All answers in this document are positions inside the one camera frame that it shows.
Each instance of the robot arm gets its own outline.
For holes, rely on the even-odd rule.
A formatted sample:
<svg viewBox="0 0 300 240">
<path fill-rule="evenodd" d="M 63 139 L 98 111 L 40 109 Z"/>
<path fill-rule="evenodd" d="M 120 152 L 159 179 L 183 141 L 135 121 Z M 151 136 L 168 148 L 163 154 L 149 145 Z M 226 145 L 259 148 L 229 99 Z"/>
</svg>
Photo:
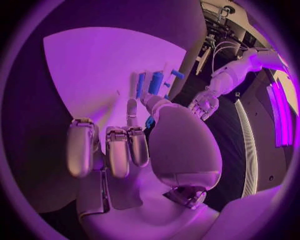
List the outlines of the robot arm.
<svg viewBox="0 0 300 240">
<path fill-rule="evenodd" d="M 218 97 L 228 94 L 244 80 L 248 72 L 257 72 L 262 68 L 285 70 L 285 64 L 273 50 L 257 51 L 250 48 L 239 60 L 231 61 L 211 75 L 210 85 L 199 92 L 189 108 L 202 120 L 208 119 L 219 107 Z"/>
</svg>

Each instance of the blue object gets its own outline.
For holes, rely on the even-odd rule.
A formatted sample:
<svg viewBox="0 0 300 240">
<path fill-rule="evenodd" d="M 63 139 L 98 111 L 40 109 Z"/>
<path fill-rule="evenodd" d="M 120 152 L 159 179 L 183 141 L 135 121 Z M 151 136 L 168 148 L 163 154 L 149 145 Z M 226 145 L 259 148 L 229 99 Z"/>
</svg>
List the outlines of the blue object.
<svg viewBox="0 0 300 240">
<path fill-rule="evenodd" d="M 175 75 L 177 78 L 179 79 L 184 79 L 185 78 L 185 75 L 179 71 L 176 71 L 176 70 L 172 70 L 171 71 L 171 74 Z"/>
<path fill-rule="evenodd" d="M 161 72 L 153 73 L 152 80 L 148 89 L 148 93 L 157 95 L 159 93 L 164 75 Z"/>
<path fill-rule="evenodd" d="M 136 98 L 137 99 L 142 94 L 142 87 L 143 87 L 143 84 L 144 84 L 144 81 L 145 81 L 145 76 L 146 76 L 146 73 L 140 73 L 138 75 L 138 83 L 137 83 L 137 87 L 136 87 Z"/>
<path fill-rule="evenodd" d="M 146 120 L 146 128 L 149 129 L 151 128 L 151 125 L 155 123 L 155 120 L 152 116 L 148 117 L 148 119 Z"/>
</svg>

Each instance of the purple light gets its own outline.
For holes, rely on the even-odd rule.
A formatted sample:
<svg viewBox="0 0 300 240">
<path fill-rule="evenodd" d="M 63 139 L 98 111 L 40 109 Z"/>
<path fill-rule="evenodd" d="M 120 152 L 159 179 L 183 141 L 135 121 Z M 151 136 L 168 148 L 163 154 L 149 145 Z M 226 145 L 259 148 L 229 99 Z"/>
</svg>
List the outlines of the purple light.
<svg viewBox="0 0 300 240">
<path fill-rule="evenodd" d="M 272 85 L 266 87 L 267 93 L 270 98 L 273 116 L 274 116 L 274 125 L 275 125 L 275 145 L 280 147 L 282 145 L 282 129 L 281 129 L 281 119 L 279 114 L 279 107 L 273 92 Z"/>
<path fill-rule="evenodd" d="M 292 145 L 293 144 L 293 129 L 292 129 L 293 125 L 292 125 L 291 110 L 290 110 L 290 107 L 288 104 L 288 99 L 285 94 L 284 88 L 279 80 L 277 81 L 277 85 L 278 85 L 281 99 L 283 102 L 284 112 L 285 112 L 286 121 L 287 121 L 287 134 L 288 134 L 287 143 L 288 143 L 288 145 Z"/>
<path fill-rule="evenodd" d="M 287 116 L 285 113 L 285 106 L 283 103 L 283 99 L 282 99 L 282 96 L 280 94 L 279 87 L 277 84 L 272 85 L 272 90 L 275 95 L 275 99 L 276 99 L 278 110 L 279 110 L 279 116 L 280 116 L 280 121 L 281 121 L 282 145 L 288 145 L 288 139 L 289 139 L 288 121 L 287 121 Z"/>
</svg>

